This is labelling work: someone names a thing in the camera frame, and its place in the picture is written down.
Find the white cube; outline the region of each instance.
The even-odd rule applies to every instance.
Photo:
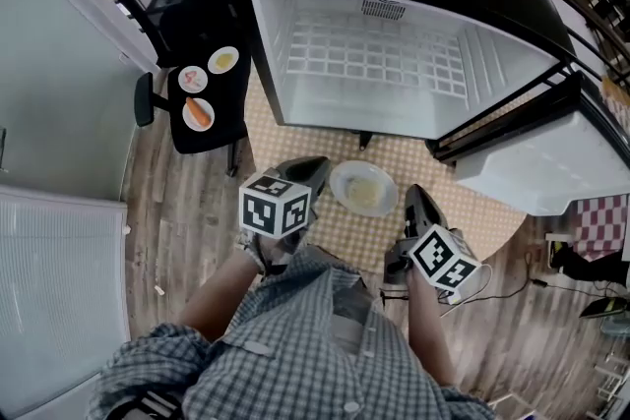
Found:
[[[409,256],[431,285],[449,291],[455,291],[481,266],[462,238],[437,224],[418,239]]]
[[[311,188],[256,173],[238,190],[240,227],[283,238],[308,222]]]

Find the white bowl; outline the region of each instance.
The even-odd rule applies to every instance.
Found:
[[[189,65],[181,70],[177,82],[184,91],[198,93],[208,85],[208,74],[201,67]]]
[[[217,66],[217,59],[224,54],[232,55],[232,61],[229,62],[229,65],[227,67],[222,69]],[[217,51],[215,51],[213,55],[210,57],[210,60],[208,60],[208,70],[212,72],[213,74],[225,74],[225,72],[228,72],[232,70],[232,68],[234,68],[234,65],[236,65],[237,61],[238,61],[238,49],[236,49],[233,46],[224,46],[220,49],[217,49]]]
[[[199,122],[195,119],[195,116],[193,116],[190,108],[188,108],[187,103],[184,103],[184,108],[181,111],[181,115],[184,118],[184,123],[186,123],[186,126],[188,128],[190,128],[191,130],[195,130],[196,132],[205,132],[206,130],[210,130],[215,124],[215,110],[202,98],[193,98],[193,100],[195,100],[197,102],[197,105],[204,109],[204,112],[206,112],[206,114],[210,116],[210,124],[208,126],[201,126]]]
[[[350,198],[350,188],[361,179],[368,181],[367,185],[376,192],[373,205],[363,205]],[[340,204],[366,217],[387,215],[398,203],[398,186],[392,177],[385,170],[365,161],[345,161],[338,164],[331,172],[329,185]]]

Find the red checkered cloth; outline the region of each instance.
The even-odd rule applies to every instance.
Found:
[[[621,250],[627,215],[628,195],[579,201],[573,250],[589,261]]]

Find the checkered shirt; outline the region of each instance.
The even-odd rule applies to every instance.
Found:
[[[349,359],[331,338],[333,294],[358,279],[298,252],[246,295],[218,341],[162,324],[124,344],[97,381],[88,418],[105,419],[148,390],[181,398],[188,420],[494,418],[482,401],[440,388],[375,304]]]

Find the wooden floor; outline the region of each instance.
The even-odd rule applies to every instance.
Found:
[[[159,112],[150,128],[138,132],[123,191],[132,227],[126,244],[132,336],[173,320],[229,254],[237,233],[238,186],[254,171],[251,149],[246,141],[242,144],[238,175],[230,179],[224,175],[226,150],[178,154],[165,114]],[[591,284],[546,270],[541,240],[546,225],[526,219],[488,261],[494,274],[483,296],[520,288],[526,277],[526,253],[532,256],[532,276],[597,293]],[[365,277],[376,291],[380,275]],[[509,299],[462,305],[446,315],[443,325],[461,388],[486,400],[514,391],[547,418],[584,418],[585,411],[599,405],[600,377],[594,364],[613,348],[628,354],[625,343],[600,334],[599,321],[578,319],[592,299],[530,283]],[[407,330],[405,301],[388,301],[386,311]]]

